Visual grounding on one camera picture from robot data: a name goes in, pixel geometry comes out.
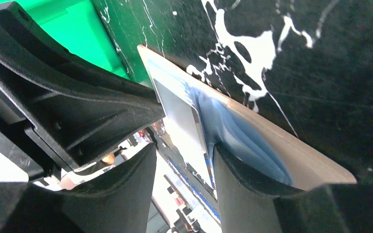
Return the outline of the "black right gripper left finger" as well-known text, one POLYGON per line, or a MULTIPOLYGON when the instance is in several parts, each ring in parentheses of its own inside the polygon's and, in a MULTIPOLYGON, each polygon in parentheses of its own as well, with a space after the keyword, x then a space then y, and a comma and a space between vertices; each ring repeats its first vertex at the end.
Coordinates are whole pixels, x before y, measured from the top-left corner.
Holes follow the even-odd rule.
POLYGON ((156 171, 156 148, 72 190, 0 182, 0 233, 143 233, 156 171))

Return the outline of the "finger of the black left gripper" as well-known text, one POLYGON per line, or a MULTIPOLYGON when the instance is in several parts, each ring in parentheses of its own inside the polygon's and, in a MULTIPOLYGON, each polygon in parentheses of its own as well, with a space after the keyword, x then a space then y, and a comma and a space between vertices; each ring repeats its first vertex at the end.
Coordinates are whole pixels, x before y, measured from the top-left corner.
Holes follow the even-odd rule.
POLYGON ((0 153, 30 180, 100 160, 164 115, 155 92, 70 53, 0 4, 0 153))

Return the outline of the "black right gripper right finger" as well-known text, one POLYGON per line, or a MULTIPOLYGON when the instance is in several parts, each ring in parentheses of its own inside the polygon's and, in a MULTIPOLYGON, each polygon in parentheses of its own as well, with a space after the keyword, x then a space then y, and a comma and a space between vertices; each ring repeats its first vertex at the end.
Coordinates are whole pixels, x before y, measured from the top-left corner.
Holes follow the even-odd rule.
POLYGON ((326 186, 283 184, 214 147, 215 185, 224 233, 348 233, 326 186))

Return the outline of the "white credit card grey stripe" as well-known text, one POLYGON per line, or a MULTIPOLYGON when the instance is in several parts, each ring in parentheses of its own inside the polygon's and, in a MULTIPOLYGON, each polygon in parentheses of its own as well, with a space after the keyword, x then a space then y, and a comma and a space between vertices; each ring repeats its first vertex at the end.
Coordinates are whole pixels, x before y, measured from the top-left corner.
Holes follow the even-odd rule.
POLYGON ((215 188, 196 109, 159 81, 154 80, 154 85, 166 114, 164 123, 173 144, 201 179, 210 188, 215 188))

